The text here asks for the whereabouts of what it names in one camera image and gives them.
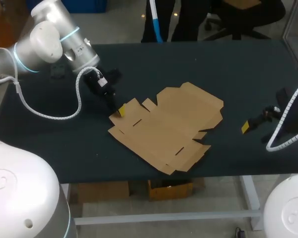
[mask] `blue and white pole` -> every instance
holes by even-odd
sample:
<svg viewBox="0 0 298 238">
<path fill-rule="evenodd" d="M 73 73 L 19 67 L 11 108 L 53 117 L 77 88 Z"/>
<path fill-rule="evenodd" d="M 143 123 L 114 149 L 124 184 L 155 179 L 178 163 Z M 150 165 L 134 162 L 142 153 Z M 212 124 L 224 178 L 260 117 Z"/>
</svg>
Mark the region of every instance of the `blue and white pole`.
<svg viewBox="0 0 298 238">
<path fill-rule="evenodd" d="M 160 35 L 160 27 L 159 27 L 157 9 L 155 7 L 155 0 L 149 0 L 149 1 L 150 1 L 150 8 L 151 8 L 151 15 L 152 15 L 152 22 L 153 22 L 153 29 L 155 32 L 155 37 L 156 37 L 158 43 L 163 43 L 163 40 Z"/>
</svg>

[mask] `cable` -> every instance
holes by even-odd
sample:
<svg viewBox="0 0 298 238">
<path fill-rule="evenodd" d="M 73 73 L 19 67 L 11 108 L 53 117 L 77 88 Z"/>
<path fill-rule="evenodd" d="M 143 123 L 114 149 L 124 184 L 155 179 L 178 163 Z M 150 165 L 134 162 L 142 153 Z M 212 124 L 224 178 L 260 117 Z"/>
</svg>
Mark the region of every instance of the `cable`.
<svg viewBox="0 0 298 238">
<path fill-rule="evenodd" d="M 75 89 L 76 89 L 76 95 L 77 95 L 77 102 L 78 102 L 78 107 L 77 107 L 77 110 L 74 114 L 70 115 L 70 116 L 67 116 L 67 117 L 53 117 L 53 116 L 48 116 L 48 115 L 45 115 L 45 114 L 42 114 L 42 113 L 39 113 L 37 112 L 36 110 L 32 109 L 28 104 L 27 102 L 25 101 L 24 97 L 23 97 L 23 94 L 22 94 L 22 90 L 21 90 L 21 86 L 20 86 L 20 83 L 18 81 L 18 71 L 17 71 L 17 65 L 16 65 L 16 62 L 14 60 L 14 57 L 12 55 L 12 53 L 6 49 L 6 48 L 0 48 L 0 50 L 5 50 L 9 53 L 9 55 L 11 56 L 12 58 L 12 61 L 13 61 L 13 66 L 14 66 L 14 75 L 15 77 L 12 77 L 12 76 L 8 76 L 8 77 L 5 77 L 3 79 L 0 79 L 0 83 L 3 83 L 3 82 L 7 82 L 9 80 L 12 80 L 13 83 L 15 84 L 15 88 L 16 88 L 16 92 L 19 94 L 19 97 L 20 97 L 20 100 L 21 102 L 23 103 L 23 105 L 32 113 L 34 113 L 35 115 L 38 115 L 40 117 L 43 117 L 43 118 L 47 118 L 47 119 L 52 119 L 52 120 L 68 120 L 68 119 L 71 119 L 71 118 L 74 118 L 76 117 L 80 110 L 81 110 L 81 98 L 80 98 L 80 93 L 79 93 L 79 81 L 80 81 L 80 78 L 82 77 L 82 75 L 86 72 L 86 71 L 91 71 L 91 70 L 94 70 L 98 76 L 101 75 L 101 72 L 99 71 L 99 69 L 95 68 L 95 67 L 92 67 L 92 66 L 88 66 L 88 67 L 85 67 L 83 68 L 79 74 L 77 75 L 77 78 L 76 78 L 76 82 L 75 82 Z"/>
<path fill-rule="evenodd" d="M 278 150 L 281 150 L 281 149 L 284 149 L 286 148 L 287 146 L 290 146 L 291 144 L 293 144 L 294 142 L 298 141 L 298 134 L 296 136 L 294 136 L 293 138 L 291 138 L 290 140 L 286 141 L 285 143 L 279 145 L 279 146 L 275 146 L 275 147 L 271 147 L 276 136 L 278 135 L 278 132 L 280 131 L 283 123 L 284 123 L 284 120 L 290 110 L 290 108 L 292 107 L 293 105 L 293 102 L 295 101 L 296 97 L 298 96 L 298 89 L 295 91 L 295 93 L 293 94 L 293 96 L 291 97 L 290 101 L 288 102 L 286 108 L 285 108 L 285 111 L 282 115 L 282 117 L 280 118 L 280 121 L 272 135 L 272 137 L 270 138 L 270 140 L 268 141 L 268 144 L 266 146 L 266 150 L 269 151 L 269 152 L 273 152 L 273 151 L 278 151 Z"/>
</svg>

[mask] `floor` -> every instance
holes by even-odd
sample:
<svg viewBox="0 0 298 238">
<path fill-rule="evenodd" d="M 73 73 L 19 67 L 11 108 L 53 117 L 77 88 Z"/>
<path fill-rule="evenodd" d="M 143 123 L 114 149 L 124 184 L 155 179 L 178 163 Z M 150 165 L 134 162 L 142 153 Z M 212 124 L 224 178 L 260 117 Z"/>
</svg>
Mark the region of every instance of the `floor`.
<svg viewBox="0 0 298 238">
<path fill-rule="evenodd" d="M 253 176 L 260 202 L 266 199 L 277 177 L 277 175 Z M 71 204 L 71 210 L 73 216 L 95 217 L 233 211 L 247 208 L 238 177 L 205 178 L 205 188 L 199 186 L 198 180 L 195 182 L 194 194 L 186 199 L 152 202 L 148 200 L 146 182 L 130 182 L 132 195 L 129 199 L 85 203 L 83 206 Z M 233 238 L 236 227 L 245 230 L 247 238 L 265 237 L 263 231 L 251 231 L 248 218 L 241 218 L 81 226 L 78 229 L 78 238 L 111 238 L 117 235 L 130 238 Z"/>
<path fill-rule="evenodd" d="M 287 13 L 292 6 L 292 0 L 283 0 Z M 136 43 L 140 42 L 145 13 L 145 0 L 109 0 L 108 12 L 104 14 L 73 14 L 74 20 L 81 27 L 83 34 L 93 44 Z M 177 1 L 174 12 L 179 12 Z M 257 29 L 272 38 L 280 38 L 287 16 L 274 24 Z M 170 35 L 177 22 L 177 16 L 172 16 Z M 203 25 L 199 40 L 204 39 L 216 30 L 206 32 Z M 291 30 L 292 35 L 298 35 L 298 17 L 296 26 Z M 6 85 L 0 85 L 0 103 Z M 254 183 L 261 201 L 268 195 L 270 188 L 277 179 L 275 175 L 253 176 Z M 83 216 L 109 216 L 166 212 L 197 212 L 225 211 L 245 209 L 238 178 L 218 177 L 206 178 L 205 188 L 196 188 L 193 196 L 187 199 L 149 202 L 145 192 L 141 192 L 143 184 L 132 182 L 134 195 L 122 201 L 98 202 L 84 204 L 83 207 L 71 205 L 74 214 Z M 264 238 L 263 232 L 251 231 L 248 219 L 225 220 L 195 220 L 172 222 L 149 222 L 137 224 L 95 225 L 79 228 L 79 238 L 111 238 L 124 237 L 203 237 L 203 238 L 232 238 L 235 227 L 246 230 L 247 238 Z"/>
</svg>

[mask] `chair wheel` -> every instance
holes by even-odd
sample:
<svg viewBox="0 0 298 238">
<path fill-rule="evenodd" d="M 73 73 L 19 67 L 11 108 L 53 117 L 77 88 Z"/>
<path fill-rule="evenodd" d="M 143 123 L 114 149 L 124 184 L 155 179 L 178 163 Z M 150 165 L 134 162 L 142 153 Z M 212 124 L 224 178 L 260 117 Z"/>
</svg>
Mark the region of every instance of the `chair wheel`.
<svg viewBox="0 0 298 238">
<path fill-rule="evenodd" d="M 206 22 L 205 25 L 204 25 L 204 30 L 211 31 L 212 30 L 212 25 L 209 22 Z"/>
</svg>

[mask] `metal frame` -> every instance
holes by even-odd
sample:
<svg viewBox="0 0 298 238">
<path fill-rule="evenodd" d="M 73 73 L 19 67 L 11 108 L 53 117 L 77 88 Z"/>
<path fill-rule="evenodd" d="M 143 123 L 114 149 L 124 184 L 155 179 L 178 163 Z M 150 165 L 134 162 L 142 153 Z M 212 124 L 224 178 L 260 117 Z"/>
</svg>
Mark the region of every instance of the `metal frame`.
<svg viewBox="0 0 298 238">
<path fill-rule="evenodd" d="M 290 33 L 290 29 L 292 28 L 294 21 L 295 21 L 295 17 L 298 11 L 298 0 L 294 0 L 287 23 L 284 27 L 283 30 L 283 41 L 287 47 L 287 49 L 289 50 L 289 52 L 291 53 L 292 57 L 294 58 L 294 60 L 296 61 L 296 64 L 298 66 L 298 59 L 294 53 L 294 50 L 292 49 L 290 43 L 288 42 L 287 38 L 289 36 Z"/>
<path fill-rule="evenodd" d="M 280 175 L 272 190 L 290 175 Z M 82 217 L 75 218 L 77 226 L 112 224 L 112 223 L 133 223 L 153 221 L 175 221 L 175 220 L 200 220 L 200 219 L 223 219 L 223 218 L 251 218 L 251 225 L 254 231 L 263 229 L 263 207 L 266 203 L 260 204 L 252 176 L 240 176 L 248 210 L 226 211 L 226 212 L 189 212 L 189 213 L 164 213 L 164 214 L 143 214 L 127 216 L 108 217 Z M 70 194 L 70 185 L 62 184 L 65 195 Z"/>
</svg>

